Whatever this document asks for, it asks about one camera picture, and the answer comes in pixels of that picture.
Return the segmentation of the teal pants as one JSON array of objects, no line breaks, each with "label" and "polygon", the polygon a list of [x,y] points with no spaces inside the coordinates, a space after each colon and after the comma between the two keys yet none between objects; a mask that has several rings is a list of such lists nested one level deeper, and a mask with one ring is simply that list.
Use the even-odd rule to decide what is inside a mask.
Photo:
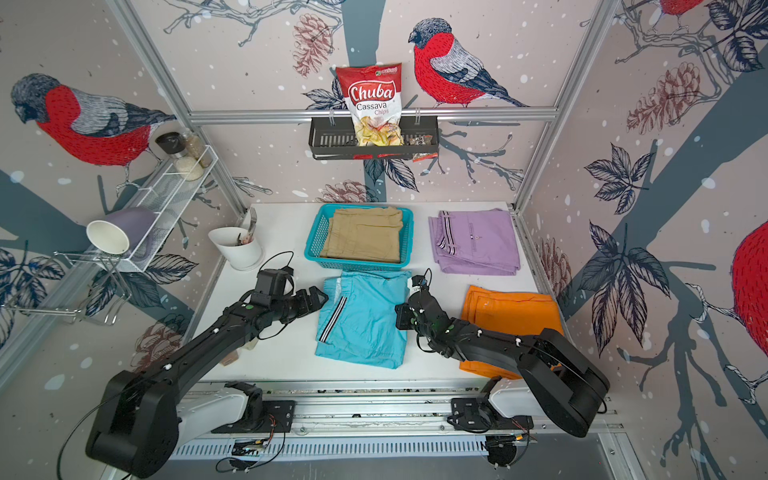
[{"label": "teal pants", "polygon": [[406,302],[409,271],[344,272],[324,281],[328,301],[319,312],[315,355],[397,369],[407,333],[396,327],[395,307]]}]

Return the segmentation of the beige pants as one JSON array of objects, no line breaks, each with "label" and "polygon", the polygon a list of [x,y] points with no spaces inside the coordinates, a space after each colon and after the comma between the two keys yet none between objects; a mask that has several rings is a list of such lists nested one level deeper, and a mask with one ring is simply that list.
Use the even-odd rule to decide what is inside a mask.
[{"label": "beige pants", "polygon": [[402,228],[403,212],[393,207],[338,209],[329,220],[320,256],[399,263]]}]

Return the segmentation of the purple pants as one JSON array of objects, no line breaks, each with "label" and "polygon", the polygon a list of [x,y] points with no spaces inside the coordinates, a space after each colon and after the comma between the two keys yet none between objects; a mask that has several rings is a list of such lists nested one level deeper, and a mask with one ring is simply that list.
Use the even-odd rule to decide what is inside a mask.
[{"label": "purple pants", "polygon": [[448,274],[515,276],[521,268],[508,212],[440,211],[429,217],[434,261]]}]

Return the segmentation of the orange pants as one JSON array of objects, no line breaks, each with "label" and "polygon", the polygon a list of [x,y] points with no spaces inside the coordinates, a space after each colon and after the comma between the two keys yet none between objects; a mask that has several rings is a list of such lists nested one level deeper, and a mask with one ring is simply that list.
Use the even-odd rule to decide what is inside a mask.
[{"label": "orange pants", "polygon": [[530,292],[496,292],[470,286],[460,319],[511,335],[538,335],[549,328],[563,334],[557,302]]}]

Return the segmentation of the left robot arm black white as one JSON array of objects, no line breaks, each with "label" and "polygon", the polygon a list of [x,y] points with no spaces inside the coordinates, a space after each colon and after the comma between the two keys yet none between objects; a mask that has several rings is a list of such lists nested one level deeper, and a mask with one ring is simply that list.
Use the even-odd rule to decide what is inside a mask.
[{"label": "left robot arm black white", "polygon": [[86,455],[142,479],[152,476],[180,442],[177,405],[190,388],[274,321],[287,324],[315,313],[328,296],[312,286],[265,305],[256,304],[255,299],[254,291],[246,292],[213,325],[167,359],[139,372],[115,375],[97,408]]}]

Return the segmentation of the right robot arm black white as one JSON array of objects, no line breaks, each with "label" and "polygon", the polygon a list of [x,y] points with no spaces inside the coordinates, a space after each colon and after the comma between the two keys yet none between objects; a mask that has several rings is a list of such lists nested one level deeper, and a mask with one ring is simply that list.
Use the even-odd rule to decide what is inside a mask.
[{"label": "right robot arm black white", "polygon": [[427,290],[395,307],[396,327],[427,340],[445,358],[489,364],[522,377],[544,414],[562,431],[583,438],[607,410],[610,382],[558,331],[504,334],[447,315]]}]

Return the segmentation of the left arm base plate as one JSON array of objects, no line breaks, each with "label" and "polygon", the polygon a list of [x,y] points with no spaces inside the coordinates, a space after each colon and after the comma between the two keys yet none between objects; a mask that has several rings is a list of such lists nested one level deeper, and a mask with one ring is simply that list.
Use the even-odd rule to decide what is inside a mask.
[{"label": "left arm base plate", "polygon": [[213,434],[288,433],[291,430],[296,402],[293,400],[265,401],[261,397],[250,400],[243,416],[221,425]]}]

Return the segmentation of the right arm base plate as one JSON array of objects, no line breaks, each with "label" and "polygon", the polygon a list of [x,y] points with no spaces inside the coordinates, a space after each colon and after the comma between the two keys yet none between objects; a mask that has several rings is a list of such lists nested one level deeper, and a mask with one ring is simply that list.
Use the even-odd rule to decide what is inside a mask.
[{"label": "right arm base plate", "polygon": [[473,434],[485,434],[496,430],[524,432],[534,427],[531,416],[503,417],[487,400],[459,397],[453,398],[450,405],[451,412],[446,417],[446,421],[458,431]]}]

